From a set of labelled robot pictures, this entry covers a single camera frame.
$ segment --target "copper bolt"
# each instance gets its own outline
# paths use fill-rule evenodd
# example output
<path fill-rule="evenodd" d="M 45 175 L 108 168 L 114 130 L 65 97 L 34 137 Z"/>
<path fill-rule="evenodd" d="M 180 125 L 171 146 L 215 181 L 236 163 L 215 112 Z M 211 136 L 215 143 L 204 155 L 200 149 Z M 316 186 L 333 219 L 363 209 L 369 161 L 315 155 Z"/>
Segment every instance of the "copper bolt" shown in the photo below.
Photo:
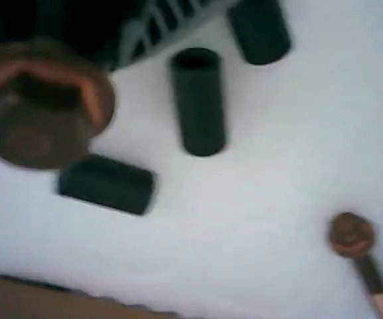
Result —
<path fill-rule="evenodd" d="M 352 259 L 373 307 L 383 319 L 383 278 L 369 254 L 375 243 L 372 225 L 353 213 L 341 213 L 331 222 L 329 242 L 338 255 Z"/>
<path fill-rule="evenodd" d="M 63 45 L 0 46 L 0 158 L 35 169 L 68 166 L 88 153 L 114 107 L 107 75 Z"/>

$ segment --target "white table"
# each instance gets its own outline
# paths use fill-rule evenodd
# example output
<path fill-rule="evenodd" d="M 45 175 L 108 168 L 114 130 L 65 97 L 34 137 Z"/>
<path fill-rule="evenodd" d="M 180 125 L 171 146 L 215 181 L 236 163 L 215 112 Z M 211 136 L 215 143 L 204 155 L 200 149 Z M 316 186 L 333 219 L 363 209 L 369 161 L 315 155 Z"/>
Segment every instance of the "white table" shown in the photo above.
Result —
<path fill-rule="evenodd" d="M 131 217 L 54 194 L 53 173 L 0 162 L 0 272 L 208 319 L 375 318 L 331 217 L 375 222 L 383 272 L 383 1 L 285 0 L 294 51 L 246 65 L 221 17 L 114 74 L 119 108 L 93 149 L 159 174 Z M 225 59 L 230 145 L 186 155 L 167 59 Z"/>

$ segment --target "hex bolt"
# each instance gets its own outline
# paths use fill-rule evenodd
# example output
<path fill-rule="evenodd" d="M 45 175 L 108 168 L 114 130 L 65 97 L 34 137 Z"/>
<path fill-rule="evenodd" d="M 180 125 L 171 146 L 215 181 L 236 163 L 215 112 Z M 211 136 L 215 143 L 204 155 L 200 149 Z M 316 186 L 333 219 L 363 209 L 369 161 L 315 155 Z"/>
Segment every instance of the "hex bolt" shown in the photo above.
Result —
<path fill-rule="evenodd" d="M 58 169 L 88 155 L 115 94 L 104 71 L 55 41 L 0 45 L 0 158 Z"/>
<path fill-rule="evenodd" d="M 329 242 L 338 255 L 352 259 L 373 307 L 383 319 L 383 276 L 369 253 L 375 242 L 371 223 L 353 213 L 341 213 L 331 222 Z"/>

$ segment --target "brown cardboard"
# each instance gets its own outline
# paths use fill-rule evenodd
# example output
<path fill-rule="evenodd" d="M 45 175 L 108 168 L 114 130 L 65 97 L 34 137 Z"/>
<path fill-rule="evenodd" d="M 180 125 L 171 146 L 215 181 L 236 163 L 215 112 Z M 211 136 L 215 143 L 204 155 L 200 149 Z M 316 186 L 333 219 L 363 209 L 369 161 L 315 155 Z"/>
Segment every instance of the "brown cardboard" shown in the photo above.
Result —
<path fill-rule="evenodd" d="M 111 300 L 77 296 L 0 277 L 0 319 L 168 319 Z"/>

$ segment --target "black object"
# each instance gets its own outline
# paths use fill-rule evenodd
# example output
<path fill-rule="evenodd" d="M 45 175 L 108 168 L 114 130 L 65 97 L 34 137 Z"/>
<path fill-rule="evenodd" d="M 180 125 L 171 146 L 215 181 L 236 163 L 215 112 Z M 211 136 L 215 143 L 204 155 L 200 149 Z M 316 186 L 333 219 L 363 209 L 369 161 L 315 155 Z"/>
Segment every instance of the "black object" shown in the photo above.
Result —
<path fill-rule="evenodd" d="M 98 155 L 60 173 L 58 194 L 144 215 L 155 187 L 147 170 Z"/>
<path fill-rule="evenodd" d="M 0 0 L 0 44 L 46 38 L 69 46 L 98 66 L 119 66 L 124 23 L 147 0 Z"/>
<path fill-rule="evenodd" d="M 186 49 L 173 57 L 171 76 L 184 148 L 195 156 L 220 152 L 226 144 L 220 57 Z"/>
<path fill-rule="evenodd" d="M 244 0 L 231 8 L 227 16 L 250 64 L 269 64 L 289 52 L 291 39 L 278 0 Z"/>

